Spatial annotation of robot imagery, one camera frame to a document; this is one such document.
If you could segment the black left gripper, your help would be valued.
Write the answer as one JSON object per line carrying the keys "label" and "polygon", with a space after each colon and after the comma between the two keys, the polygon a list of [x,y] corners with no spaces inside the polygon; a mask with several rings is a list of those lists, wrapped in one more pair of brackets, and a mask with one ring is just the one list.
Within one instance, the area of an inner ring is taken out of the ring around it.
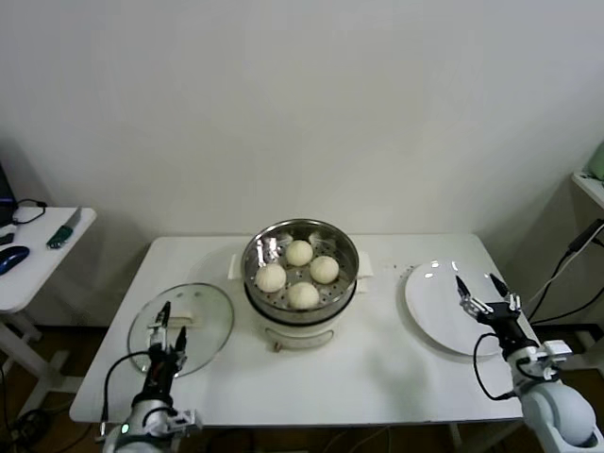
{"label": "black left gripper", "polygon": [[169,395],[175,375],[186,361],[187,328],[182,327],[173,348],[167,347],[167,327],[171,314],[171,302],[167,301],[155,320],[148,325],[148,353],[151,360],[143,384],[144,394]]}

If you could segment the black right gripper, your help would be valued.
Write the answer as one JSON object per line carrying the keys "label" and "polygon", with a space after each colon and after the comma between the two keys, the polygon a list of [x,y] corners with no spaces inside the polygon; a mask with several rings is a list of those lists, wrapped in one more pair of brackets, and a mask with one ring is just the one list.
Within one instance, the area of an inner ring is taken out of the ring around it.
{"label": "black right gripper", "polygon": [[498,339],[504,358],[526,347],[537,347],[521,328],[518,319],[521,311],[521,299],[508,286],[496,277],[489,275],[501,299],[489,303],[489,306],[472,296],[460,277],[456,277],[457,291],[460,296],[460,306],[471,317],[476,317],[480,324],[490,327]]}

